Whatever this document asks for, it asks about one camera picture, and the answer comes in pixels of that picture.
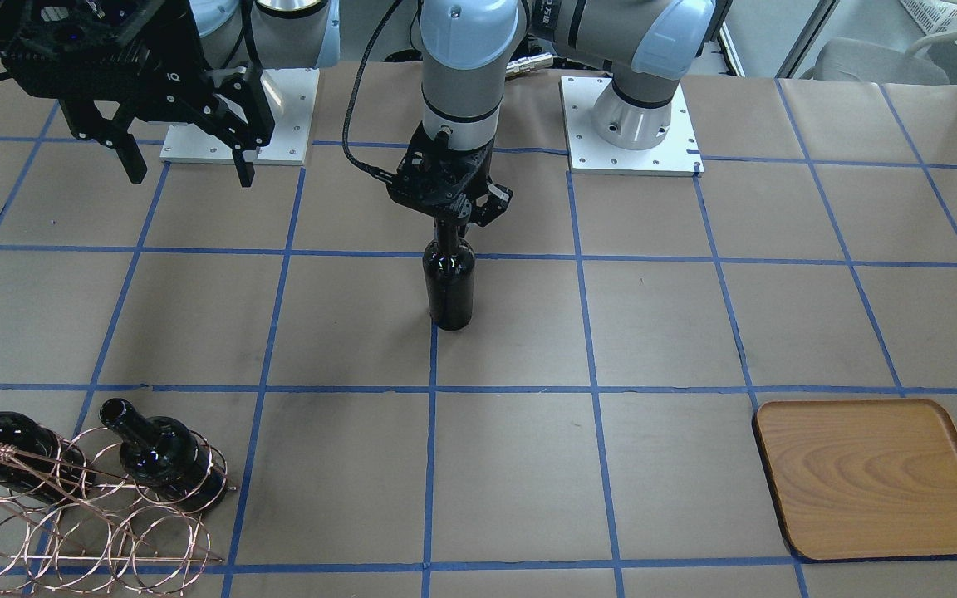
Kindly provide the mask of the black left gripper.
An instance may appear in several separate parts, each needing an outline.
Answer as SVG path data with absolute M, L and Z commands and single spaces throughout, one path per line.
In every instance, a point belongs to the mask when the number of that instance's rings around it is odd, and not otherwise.
M 513 191 L 489 175 L 494 142 L 467 151 L 448 147 L 447 136 L 431 139 L 422 125 L 387 183 L 391 200 L 437 220 L 470 220 L 488 226 L 508 211 Z

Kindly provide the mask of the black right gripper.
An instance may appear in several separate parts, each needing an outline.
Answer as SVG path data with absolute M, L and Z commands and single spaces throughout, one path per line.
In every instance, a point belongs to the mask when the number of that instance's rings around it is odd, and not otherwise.
M 2 57 L 28 94 L 60 103 L 70 132 L 116 151 L 128 179 L 148 173 L 136 119 L 197 125 L 232 150 L 251 187 L 274 119 L 261 69 L 216 71 L 187 1 L 12 1 L 17 33 Z

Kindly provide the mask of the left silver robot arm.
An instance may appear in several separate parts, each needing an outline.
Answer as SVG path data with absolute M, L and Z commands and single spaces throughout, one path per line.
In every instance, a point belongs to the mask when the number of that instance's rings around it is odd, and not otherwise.
M 510 61 L 536 42 L 608 76 L 582 106 L 582 140 L 607 158 L 646 152 L 675 132 L 673 102 L 725 1 L 425 1 L 419 15 L 423 116 L 391 200 L 444 226 L 485 226 L 512 193 L 493 163 Z

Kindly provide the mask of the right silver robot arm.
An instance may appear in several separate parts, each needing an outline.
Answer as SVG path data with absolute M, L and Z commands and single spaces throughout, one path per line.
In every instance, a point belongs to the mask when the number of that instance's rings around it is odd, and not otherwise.
M 228 148 L 242 186 L 270 144 L 276 117 L 266 68 L 338 60 L 333 1 L 240 1 L 225 20 L 227 48 L 202 37 L 190 1 L 12 1 L 2 56 L 30 96 L 53 99 L 70 133 L 113 150 L 129 181 L 147 175 L 130 133 L 136 119 L 197 126 Z

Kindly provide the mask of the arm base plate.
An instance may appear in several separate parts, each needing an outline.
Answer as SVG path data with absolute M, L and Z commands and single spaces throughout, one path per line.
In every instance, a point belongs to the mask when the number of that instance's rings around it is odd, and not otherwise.
M 682 90 L 668 105 L 649 109 L 616 94 L 611 78 L 563 76 L 561 95 L 573 173 L 690 177 L 704 172 Z
M 267 69 L 263 90 L 276 121 L 270 141 L 252 155 L 255 165 L 303 166 L 312 138 L 319 69 Z M 196 125 L 171 125 L 160 158 L 178 164 L 231 166 L 231 149 Z

